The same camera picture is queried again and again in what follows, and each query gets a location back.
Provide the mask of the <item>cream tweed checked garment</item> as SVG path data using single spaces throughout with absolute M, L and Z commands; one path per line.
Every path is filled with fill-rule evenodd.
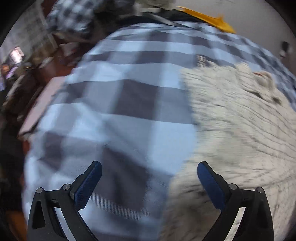
M 194 152 L 170 183 L 161 240 L 202 240 L 219 211 L 197 177 L 206 161 L 227 182 L 264 188 L 275 240 L 295 225 L 295 111 L 273 76 L 246 63 L 181 71 L 198 126 Z

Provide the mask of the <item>blue checked bed cover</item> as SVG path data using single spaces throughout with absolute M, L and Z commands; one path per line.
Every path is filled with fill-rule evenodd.
M 40 120 L 25 160 L 25 216 L 37 188 L 58 189 L 99 161 L 102 178 L 82 210 L 92 232 L 156 240 L 169 181 L 197 139 L 180 69 L 198 56 L 272 73 L 295 105 L 295 76 L 244 37 L 193 22 L 121 28 L 83 56 Z

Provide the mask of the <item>yellow cloth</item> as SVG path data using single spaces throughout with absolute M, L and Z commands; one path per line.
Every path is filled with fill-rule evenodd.
M 236 31 L 233 29 L 233 27 L 231 27 L 227 22 L 225 22 L 222 16 L 215 18 L 213 16 L 208 16 L 183 6 L 177 6 L 177 8 L 179 11 L 182 11 L 183 13 L 189 14 L 195 18 L 205 21 L 209 25 L 221 30 L 222 32 L 236 34 Z

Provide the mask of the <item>blue checked pillow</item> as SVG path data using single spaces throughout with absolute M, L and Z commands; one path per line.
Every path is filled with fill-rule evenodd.
M 88 39 L 98 15 L 127 15 L 134 5 L 135 1 L 56 1 L 46 17 L 47 29 Z

